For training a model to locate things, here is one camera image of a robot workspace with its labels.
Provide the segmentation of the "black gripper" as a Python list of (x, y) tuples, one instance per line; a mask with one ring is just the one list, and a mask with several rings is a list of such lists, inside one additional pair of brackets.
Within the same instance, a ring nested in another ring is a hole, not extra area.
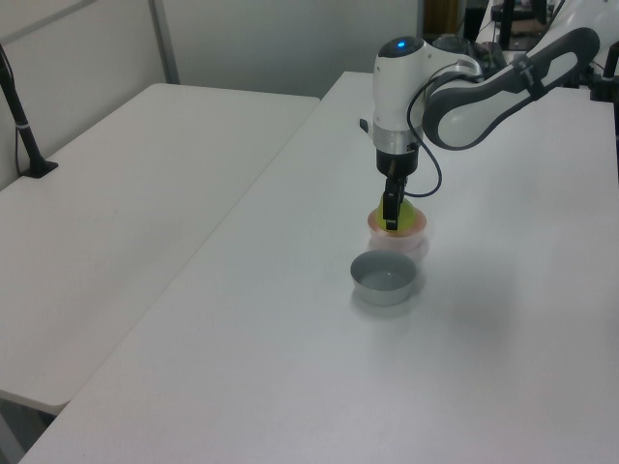
[(418, 167), (419, 150), (394, 155), (376, 150), (376, 168), (387, 179), (383, 192), (383, 219), (388, 231), (398, 230), (399, 210), (406, 191), (408, 176)]

